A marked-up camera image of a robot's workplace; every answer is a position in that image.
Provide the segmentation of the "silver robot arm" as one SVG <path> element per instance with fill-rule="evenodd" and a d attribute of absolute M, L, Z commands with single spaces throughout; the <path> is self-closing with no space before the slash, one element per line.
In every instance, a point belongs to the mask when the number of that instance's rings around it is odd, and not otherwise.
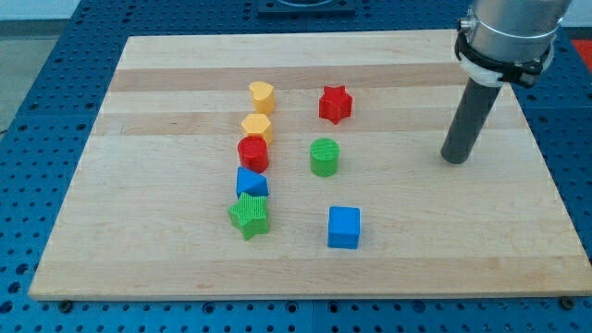
<path fill-rule="evenodd" d="M 476 83 L 534 86 L 549 68 L 570 0 L 475 0 L 458 19 L 454 52 Z"/>

